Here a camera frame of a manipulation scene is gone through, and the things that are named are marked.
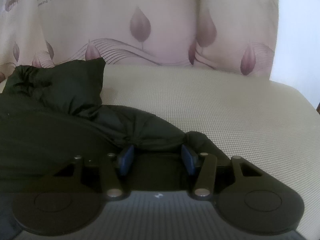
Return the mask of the black puffer jacket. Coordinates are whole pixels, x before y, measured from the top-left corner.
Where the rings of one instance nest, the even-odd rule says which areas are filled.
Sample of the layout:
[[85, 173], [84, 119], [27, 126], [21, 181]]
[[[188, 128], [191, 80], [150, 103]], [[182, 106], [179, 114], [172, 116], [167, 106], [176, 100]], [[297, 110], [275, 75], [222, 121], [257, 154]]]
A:
[[154, 114], [104, 105], [105, 61], [69, 61], [53, 68], [18, 66], [1, 93], [1, 191], [20, 192], [74, 155], [124, 145], [166, 150], [186, 144], [225, 155], [200, 132], [183, 132]]

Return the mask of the beige mattress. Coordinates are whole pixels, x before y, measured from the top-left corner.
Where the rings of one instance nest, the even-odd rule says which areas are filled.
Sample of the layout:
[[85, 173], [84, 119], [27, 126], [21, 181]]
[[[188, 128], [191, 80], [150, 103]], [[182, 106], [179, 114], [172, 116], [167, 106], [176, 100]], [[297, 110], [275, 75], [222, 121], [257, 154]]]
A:
[[134, 145], [121, 174], [127, 145], [76, 154], [20, 192], [1, 191], [1, 239], [319, 239], [319, 115], [293, 88], [105, 64], [100, 97], [203, 133], [227, 160], [195, 152], [189, 174], [183, 144]]

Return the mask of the pink leaf print curtain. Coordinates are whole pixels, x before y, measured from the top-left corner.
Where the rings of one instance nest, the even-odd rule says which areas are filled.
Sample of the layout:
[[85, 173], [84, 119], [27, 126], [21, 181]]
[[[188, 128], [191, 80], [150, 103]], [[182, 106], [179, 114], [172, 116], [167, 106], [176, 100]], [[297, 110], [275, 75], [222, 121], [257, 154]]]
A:
[[102, 57], [269, 77], [278, 0], [1, 0], [1, 76]]

